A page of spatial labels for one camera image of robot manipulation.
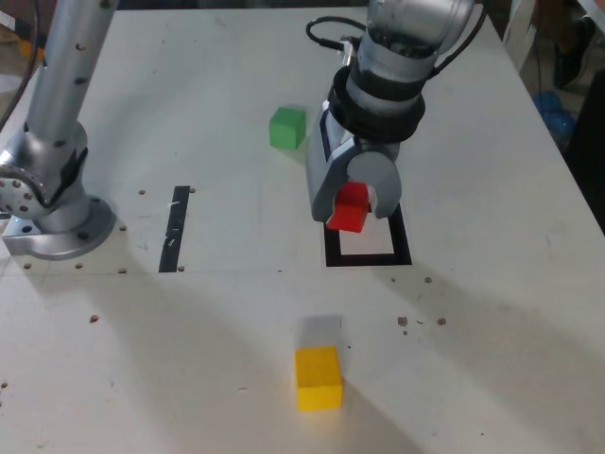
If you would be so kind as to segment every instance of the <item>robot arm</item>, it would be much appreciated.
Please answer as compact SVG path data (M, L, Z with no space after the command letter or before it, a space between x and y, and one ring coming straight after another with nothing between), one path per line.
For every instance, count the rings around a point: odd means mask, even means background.
M109 205L88 196L88 154L78 115L117 0L60 0L26 123L0 154L0 207L14 214L3 235L13 255L61 260L110 234Z
M424 115L422 89L458 40L475 0L371 0L356 58L334 77L311 138L306 170L313 219L327 222L347 182L373 189L372 211L401 199L395 160Z

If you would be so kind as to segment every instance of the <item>wooden block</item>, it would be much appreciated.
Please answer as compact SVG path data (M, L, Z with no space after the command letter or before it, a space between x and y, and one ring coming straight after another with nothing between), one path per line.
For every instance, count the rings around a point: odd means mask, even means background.
M299 411L337 409L342 405L342 377L336 347L296 350L294 369Z
M369 206L368 187L363 183L348 182L338 191L334 214L326 227L359 234L366 222Z

